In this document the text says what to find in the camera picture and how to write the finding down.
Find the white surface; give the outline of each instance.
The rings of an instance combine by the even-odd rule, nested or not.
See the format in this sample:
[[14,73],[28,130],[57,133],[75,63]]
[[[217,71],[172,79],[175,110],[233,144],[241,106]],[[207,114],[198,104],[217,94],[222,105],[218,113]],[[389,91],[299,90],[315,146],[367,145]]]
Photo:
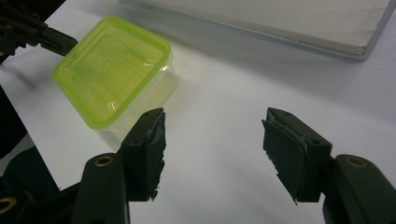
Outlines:
[[[268,106],[333,143],[332,155],[374,162],[396,186],[396,20],[361,63],[216,23],[117,1],[68,0],[48,24],[81,39],[106,15],[167,38],[179,84],[164,105],[165,167],[155,202],[132,223],[324,223],[320,203],[294,205],[262,150]],[[20,49],[0,83],[62,188],[91,157],[115,151],[50,80],[61,56]]]
[[390,0],[129,0],[313,47],[363,54]]

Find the plastic food container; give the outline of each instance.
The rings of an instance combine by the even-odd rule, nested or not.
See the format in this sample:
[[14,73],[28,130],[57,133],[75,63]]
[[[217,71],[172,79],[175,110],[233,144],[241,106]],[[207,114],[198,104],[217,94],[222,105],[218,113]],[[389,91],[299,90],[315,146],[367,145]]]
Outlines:
[[130,130],[177,85],[169,43],[128,21],[99,21],[52,72],[87,125]]

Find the translucent container lid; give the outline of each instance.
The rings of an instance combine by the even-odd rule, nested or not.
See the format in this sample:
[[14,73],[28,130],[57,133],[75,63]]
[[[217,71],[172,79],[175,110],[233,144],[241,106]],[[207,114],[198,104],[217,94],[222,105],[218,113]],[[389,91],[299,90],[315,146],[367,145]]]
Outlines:
[[169,43],[128,21],[99,21],[52,72],[87,125],[103,129],[170,63]]

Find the white table surface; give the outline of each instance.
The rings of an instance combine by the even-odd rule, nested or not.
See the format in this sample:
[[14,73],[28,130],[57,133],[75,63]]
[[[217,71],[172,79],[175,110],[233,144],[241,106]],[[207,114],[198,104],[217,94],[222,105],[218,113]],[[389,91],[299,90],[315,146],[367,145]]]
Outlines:
[[[179,76],[166,113],[165,167],[154,202],[132,223],[324,223],[320,203],[294,204],[262,150],[267,107],[287,110],[333,144],[374,162],[396,186],[396,20],[364,62],[334,58],[216,23],[113,0],[68,0],[48,24],[81,39],[117,15],[167,38]],[[116,151],[50,80],[62,59],[19,49],[0,83],[60,188],[85,162]]]

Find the container lid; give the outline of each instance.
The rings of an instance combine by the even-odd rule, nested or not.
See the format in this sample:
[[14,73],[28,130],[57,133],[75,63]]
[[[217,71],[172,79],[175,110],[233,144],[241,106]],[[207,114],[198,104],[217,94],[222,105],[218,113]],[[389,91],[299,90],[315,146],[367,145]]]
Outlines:
[[64,57],[51,78],[89,127],[103,129],[167,69],[170,53],[165,39],[107,17]]

